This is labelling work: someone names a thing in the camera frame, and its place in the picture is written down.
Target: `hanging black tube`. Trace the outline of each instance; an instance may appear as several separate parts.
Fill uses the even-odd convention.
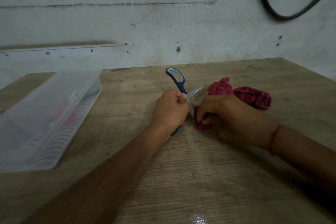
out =
[[[290,16],[283,16],[278,14],[270,5],[268,0],[261,0],[262,5],[264,6],[264,9],[269,13],[272,17],[274,17],[277,20],[280,21],[289,21],[292,19],[295,19],[305,12],[309,11],[314,5],[316,5],[320,0],[312,0],[305,8],[303,8],[301,11],[299,11],[296,14],[290,15]]]

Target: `red string bracelet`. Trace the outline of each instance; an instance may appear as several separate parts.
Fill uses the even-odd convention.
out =
[[[269,153],[274,156],[274,153],[273,153],[273,147],[274,147],[274,143],[275,143],[275,140],[276,138],[278,137],[278,133],[279,133],[279,130],[280,128],[282,128],[283,126],[280,125],[279,127],[276,128],[276,130],[272,133],[272,139],[271,139],[271,142],[269,143],[269,146],[268,146],[268,151]]]

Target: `person's right arm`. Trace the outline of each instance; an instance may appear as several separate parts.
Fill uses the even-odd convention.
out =
[[[279,123],[243,103],[235,96],[206,96],[197,112],[201,121],[205,113],[216,113],[203,121],[211,124],[225,141],[272,150],[325,192],[336,197],[336,153],[309,139],[295,129]]]

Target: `blue scissors handle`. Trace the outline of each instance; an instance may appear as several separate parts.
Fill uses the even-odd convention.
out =
[[[175,72],[179,76],[179,78],[176,78],[171,72]],[[184,79],[184,76],[177,69],[174,69],[172,67],[167,68],[166,74],[168,74],[173,79],[174,83],[182,93],[187,94],[186,90],[184,89],[184,83],[186,80]]]

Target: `person's left arm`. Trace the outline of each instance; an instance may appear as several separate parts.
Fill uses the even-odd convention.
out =
[[[181,93],[165,92],[150,124],[110,159],[38,209],[22,224],[107,223],[147,161],[183,124],[189,107]]]

